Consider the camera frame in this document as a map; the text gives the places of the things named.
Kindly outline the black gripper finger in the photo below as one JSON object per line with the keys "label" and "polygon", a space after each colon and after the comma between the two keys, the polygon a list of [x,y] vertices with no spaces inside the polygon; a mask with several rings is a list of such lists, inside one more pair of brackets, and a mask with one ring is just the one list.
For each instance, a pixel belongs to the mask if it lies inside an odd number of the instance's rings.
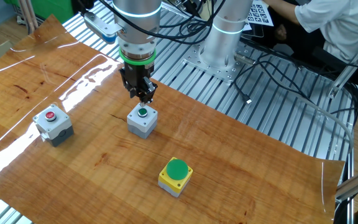
{"label": "black gripper finger", "polygon": [[158,85],[152,82],[149,78],[144,77],[141,83],[142,96],[140,98],[142,103],[151,103],[154,93]]}
{"label": "black gripper finger", "polygon": [[129,91],[129,94],[130,94],[130,98],[135,98],[139,103],[142,102],[141,92],[138,92],[137,89],[132,88],[132,89]]}

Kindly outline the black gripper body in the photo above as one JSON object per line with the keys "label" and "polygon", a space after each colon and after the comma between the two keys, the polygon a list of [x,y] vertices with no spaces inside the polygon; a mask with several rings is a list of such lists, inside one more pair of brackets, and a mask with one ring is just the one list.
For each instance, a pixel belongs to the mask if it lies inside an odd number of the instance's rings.
{"label": "black gripper body", "polygon": [[153,72],[152,65],[133,65],[125,63],[124,67],[121,68],[120,74],[122,82],[127,90],[148,90],[145,77],[150,79],[151,73]]}

